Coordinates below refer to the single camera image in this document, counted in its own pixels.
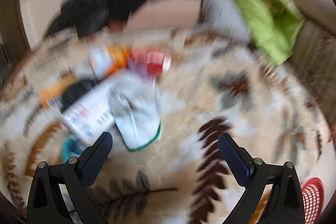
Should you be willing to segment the orange white snack bag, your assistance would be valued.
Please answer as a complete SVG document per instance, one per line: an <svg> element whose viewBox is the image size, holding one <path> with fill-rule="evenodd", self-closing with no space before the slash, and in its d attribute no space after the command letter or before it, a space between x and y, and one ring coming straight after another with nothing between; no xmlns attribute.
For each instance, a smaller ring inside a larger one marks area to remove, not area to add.
<svg viewBox="0 0 336 224"><path fill-rule="evenodd" d="M89 52L89 60L97 79L103 80L125 69L131 55L131 46L127 44L109 44Z"/></svg>

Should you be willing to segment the grey quilted pillow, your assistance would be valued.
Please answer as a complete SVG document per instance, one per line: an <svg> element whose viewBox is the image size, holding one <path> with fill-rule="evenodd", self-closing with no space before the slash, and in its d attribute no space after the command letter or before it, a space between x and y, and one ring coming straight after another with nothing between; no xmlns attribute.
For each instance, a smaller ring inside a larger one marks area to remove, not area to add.
<svg viewBox="0 0 336 224"><path fill-rule="evenodd" d="M248 44L251 32L234 0L202 0L203 25L223 38Z"/></svg>

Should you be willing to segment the orange box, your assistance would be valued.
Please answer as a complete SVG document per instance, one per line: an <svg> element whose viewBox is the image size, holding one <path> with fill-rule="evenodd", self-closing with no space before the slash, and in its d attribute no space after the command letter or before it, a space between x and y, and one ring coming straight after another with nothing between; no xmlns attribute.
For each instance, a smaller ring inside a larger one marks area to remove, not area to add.
<svg viewBox="0 0 336 224"><path fill-rule="evenodd" d="M54 107L60 102L64 91L75 83L77 83L77 77L74 73L61 77L49 87L41 90L39 93L41 105L45 109Z"/></svg>

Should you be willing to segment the torn red white carton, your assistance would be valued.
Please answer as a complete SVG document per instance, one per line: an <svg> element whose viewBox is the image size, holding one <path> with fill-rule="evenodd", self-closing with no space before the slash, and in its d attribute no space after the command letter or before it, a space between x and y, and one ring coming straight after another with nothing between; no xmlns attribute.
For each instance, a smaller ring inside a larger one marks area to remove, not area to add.
<svg viewBox="0 0 336 224"><path fill-rule="evenodd" d="M154 48L133 48L127 67L142 75L157 76L169 70L171 53Z"/></svg>

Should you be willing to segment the long white box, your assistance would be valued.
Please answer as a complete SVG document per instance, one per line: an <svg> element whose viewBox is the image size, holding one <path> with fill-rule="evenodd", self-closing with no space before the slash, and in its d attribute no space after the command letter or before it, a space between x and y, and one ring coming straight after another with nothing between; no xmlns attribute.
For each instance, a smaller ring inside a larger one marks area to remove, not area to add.
<svg viewBox="0 0 336 224"><path fill-rule="evenodd" d="M111 86L108 80L97 83L62 113L65 124L87 146L114 125L108 102Z"/></svg>

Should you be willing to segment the black plastic bag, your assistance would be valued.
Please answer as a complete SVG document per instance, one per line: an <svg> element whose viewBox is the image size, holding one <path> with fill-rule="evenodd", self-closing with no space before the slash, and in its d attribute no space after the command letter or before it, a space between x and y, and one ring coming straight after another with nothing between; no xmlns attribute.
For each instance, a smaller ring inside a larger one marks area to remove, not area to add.
<svg viewBox="0 0 336 224"><path fill-rule="evenodd" d="M62 95L61 113L66 111L72 104L74 104L83 95L88 93L96 85L97 85L96 79L81 79L80 81L66 88L66 90Z"/></svg>

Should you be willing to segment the red plastic basket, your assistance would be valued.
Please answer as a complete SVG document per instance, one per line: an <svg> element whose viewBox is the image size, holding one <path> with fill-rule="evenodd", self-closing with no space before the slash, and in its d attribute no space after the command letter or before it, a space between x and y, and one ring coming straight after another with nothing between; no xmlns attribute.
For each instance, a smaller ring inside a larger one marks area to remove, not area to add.
<svg viewBox="0 0 336 224"><path fill-rule="evenodd" d="M305 223L315 224L316 220L321 215L324 188L322 181L317 178L311 178L302 188L303 205L305 208Z"/></svg>

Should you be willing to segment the black puffer jacket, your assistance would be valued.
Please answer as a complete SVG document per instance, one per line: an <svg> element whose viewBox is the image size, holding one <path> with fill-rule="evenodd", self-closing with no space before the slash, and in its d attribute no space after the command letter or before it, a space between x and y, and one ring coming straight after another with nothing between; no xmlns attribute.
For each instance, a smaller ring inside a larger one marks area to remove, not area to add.
<svg viewBox="0 0 336 224"><path fill-rule="evenodd" d="M75 28L83 38L104 28L109 18L109 4L113 0L68 0L63 3L60 14L48 27L45 36L56 34L66 28Z"/></svg>

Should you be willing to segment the white work glove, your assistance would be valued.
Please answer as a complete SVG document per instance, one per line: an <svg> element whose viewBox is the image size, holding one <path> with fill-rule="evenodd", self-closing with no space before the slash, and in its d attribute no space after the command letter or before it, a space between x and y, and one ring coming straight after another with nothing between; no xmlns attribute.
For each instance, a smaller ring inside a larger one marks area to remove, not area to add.
<svg viewBox="0 0 336 224"><path fill-rule="evenodd" d="M129 151L140 151L160 139L162 126L155 84L132 72L111 78L109 108Z"/></svg>

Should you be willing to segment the leaf pattern blanket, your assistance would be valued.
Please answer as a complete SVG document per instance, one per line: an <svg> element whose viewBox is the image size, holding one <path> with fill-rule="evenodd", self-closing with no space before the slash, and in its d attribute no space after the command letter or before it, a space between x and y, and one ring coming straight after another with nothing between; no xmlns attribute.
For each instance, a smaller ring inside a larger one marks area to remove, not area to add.
<svg viewBox="0 0 336 224"><path fill-rule="evenodd" d="M111 44L163 50L172 63L157 82L161 138L130 152L110 130L112 151L89 189L109 223L222 223L244 191L221 158L223 130L253 157L293 162L300 182L319 177L331 196L329 127L287 67L206 32L102 32L87 41L68 30L45 39L1 91L1 193L21 214L37 164L59 163L71 134L59 102L45 109L41 91L92 77L89 53Z"/></svg>

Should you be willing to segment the striped sofa cushion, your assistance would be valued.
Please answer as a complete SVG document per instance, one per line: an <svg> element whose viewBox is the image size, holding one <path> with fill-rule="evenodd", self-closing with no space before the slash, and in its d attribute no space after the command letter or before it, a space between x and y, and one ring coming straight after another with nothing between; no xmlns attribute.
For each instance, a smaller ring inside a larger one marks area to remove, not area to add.
<svg viewBox="0 0 336 224"><path fill-rule="evenodd" d="M335 34L307 19L297 35L290 63L335 129Z"/></svg>

